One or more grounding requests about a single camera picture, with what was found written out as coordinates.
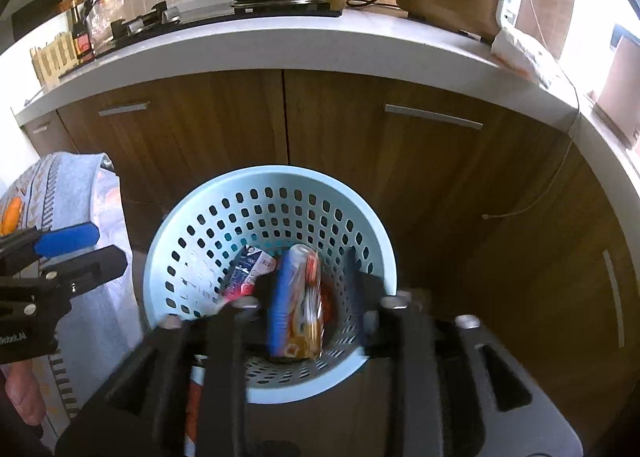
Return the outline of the person's left hand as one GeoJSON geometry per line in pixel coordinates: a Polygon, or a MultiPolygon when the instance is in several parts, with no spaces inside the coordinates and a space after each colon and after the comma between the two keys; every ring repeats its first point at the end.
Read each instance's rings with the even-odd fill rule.
{"type": "Polygon", "coordinates": [[[16,362],[6,365],[3,370],[6,377],[6,395],[26,425],[35,427],[46,417],[44,403],[38,380],[32,371],[32,361],[16,362]]]}

